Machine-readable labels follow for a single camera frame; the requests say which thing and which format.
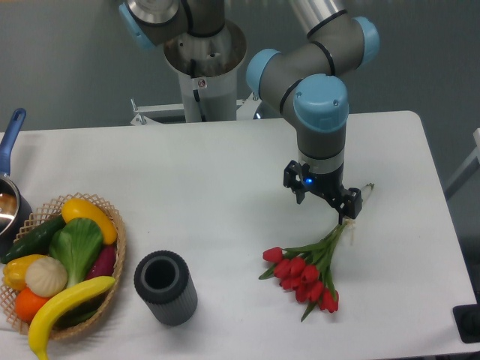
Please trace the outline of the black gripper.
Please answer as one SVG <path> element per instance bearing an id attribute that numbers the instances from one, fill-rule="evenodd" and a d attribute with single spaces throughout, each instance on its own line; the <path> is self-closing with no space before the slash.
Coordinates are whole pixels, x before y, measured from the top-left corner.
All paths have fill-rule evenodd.
<path id="1" fill-rule="evenodd" d="M 338 209 L 338 223 L 355 220 L 362 210 L 362 191 L 356 187 L 344 189 L 344 165 L 334 172 L 315 174 L 307 164 L 300 165 L 291 160 L 283 171 L 283 186 L 295 194 L 295 201 L 301 204 L 305 193 L 312 193 L 324 199 L 332 208 Z"/>

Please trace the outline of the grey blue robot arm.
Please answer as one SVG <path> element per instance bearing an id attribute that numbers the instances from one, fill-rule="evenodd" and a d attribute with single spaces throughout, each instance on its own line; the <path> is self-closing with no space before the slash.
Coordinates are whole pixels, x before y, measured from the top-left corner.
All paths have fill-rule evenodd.
<path id="1" fill-rule="evenodd" d="M 375 58 L 380 36 L 364 17 L 351 17 L 341 1 L 293 1 L 307 43 L 283 54 L 263 49 L 247 62 L 254 95 L 295 128 L 298 160 L 283 184 L 301 202 L 323 198 L 340 219 L 356 218 L 362 194 L 343 186 L 350 113 L 341 76 Z M 178 74 L 187 122 L 237 117 L 237 72 L 246 61 L 242 30 L 225 15 L 223 1 L 123 1 L 119 13 L 134 40 L 162 47 Z"/>

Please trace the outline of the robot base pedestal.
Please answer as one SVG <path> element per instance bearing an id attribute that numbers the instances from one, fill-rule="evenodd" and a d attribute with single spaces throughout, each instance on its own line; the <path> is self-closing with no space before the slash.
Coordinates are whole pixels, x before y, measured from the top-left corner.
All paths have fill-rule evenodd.
<path id="1" fill-rule="evenodd" d="M 142 47 L 163 47 L 166 62 L 178 76 L 187 122 L 237 118 L 237 73 L 247 41 L 224 9 L 179 13 L 163 24 L 132 18 L 129 27 Z"/>

